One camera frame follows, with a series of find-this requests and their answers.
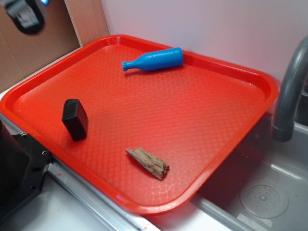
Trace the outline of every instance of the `sink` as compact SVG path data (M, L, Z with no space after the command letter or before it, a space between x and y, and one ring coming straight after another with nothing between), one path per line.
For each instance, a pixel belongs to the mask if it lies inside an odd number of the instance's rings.
M291 141L274 141L270 117L262 117L197 194L251 230L308 230L308 131L296 124Z

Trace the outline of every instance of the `toy bottle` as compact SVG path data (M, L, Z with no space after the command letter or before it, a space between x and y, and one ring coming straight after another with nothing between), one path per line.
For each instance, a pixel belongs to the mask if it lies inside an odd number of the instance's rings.
M133 68L144 71L155 71L180 65L183 65L183 53L179 47L146 53L135 61L122 62L124 71Z

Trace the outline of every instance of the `drain strainer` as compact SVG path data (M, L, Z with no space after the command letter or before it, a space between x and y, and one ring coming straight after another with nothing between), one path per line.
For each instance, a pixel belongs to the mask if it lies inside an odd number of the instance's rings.
M274 218L288 207L288 195L283 188L271 180L254 180L241 191L243 207L260 218Z

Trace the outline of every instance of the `wooden stick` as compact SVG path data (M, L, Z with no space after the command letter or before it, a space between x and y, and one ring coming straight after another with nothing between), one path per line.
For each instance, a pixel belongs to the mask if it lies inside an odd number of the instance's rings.
M169 165L162 159L147 152L143 148L136 148L135 150L126 149L126 152L134 158L143 168L145 168L152 175L158 179L162 179L167 173Z

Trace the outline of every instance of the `plastic tray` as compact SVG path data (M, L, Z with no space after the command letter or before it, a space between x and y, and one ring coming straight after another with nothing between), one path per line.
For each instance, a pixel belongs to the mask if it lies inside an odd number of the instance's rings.
M181 67L123 72L122 61L167 48L124 35L96 40L13 88L0 110L125 209L171 210L192 198L278 88L267 74L187 51ZM71 98L89 118L77 142L61 121ZM170 165L162 181L125 151L136 147Z

